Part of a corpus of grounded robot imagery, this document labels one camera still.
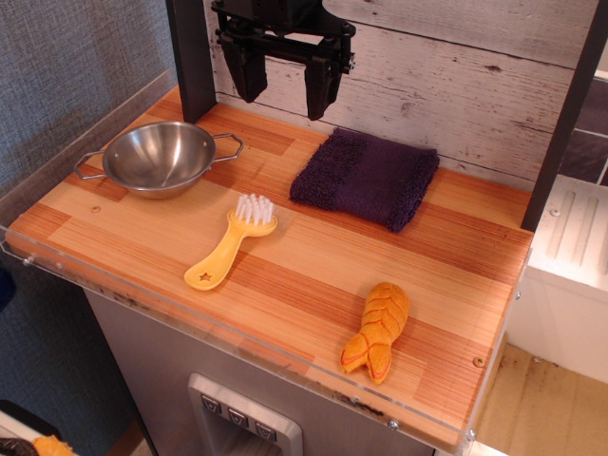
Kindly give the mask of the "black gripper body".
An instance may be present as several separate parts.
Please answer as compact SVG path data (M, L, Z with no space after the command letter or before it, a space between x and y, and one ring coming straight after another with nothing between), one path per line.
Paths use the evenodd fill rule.
M321 1L214 1L219 32L268 55L298 63L326 59L341 73L354 68L356 28Z

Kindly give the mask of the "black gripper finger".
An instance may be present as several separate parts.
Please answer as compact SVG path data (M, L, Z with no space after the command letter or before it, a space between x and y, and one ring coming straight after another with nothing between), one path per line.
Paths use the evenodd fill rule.
M237 94L252 103L267 88L265 55L226 32L219 36L219 42Z
M305 86L308 118L321 119L337 98L342 77L340 51L336 46L323 46L305 64Z

